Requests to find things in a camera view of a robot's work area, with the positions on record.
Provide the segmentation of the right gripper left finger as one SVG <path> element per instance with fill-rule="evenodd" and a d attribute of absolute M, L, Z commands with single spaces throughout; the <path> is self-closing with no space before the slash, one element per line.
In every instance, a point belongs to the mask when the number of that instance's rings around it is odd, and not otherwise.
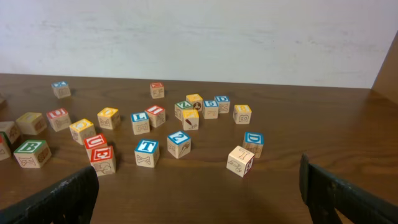
<path fill-rule="evenodd" d="M 89 223 L 99 192 L 92 166 L 1 210 L 1 223 Z"/>

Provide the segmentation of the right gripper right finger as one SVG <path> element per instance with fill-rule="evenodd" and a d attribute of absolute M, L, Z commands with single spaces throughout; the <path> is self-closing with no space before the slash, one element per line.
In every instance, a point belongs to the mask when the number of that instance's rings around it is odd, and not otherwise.
<path fill-rule="evenodd" d="M 338 212 L 353 223 L 397 223 L 397 206 L 309 163 L 306 154 L 300 160 L 299 189 L 314 223 L 341 224 Z"/>

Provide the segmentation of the yellow O block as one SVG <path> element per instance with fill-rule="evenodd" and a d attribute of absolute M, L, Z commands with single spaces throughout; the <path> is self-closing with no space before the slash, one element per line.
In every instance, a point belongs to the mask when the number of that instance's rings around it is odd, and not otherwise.
<path fill-rule="evenodd" d="M 38 135 L 47 128 L 42 113 L 27 112 L 16 119 L 22 134 Z"/>

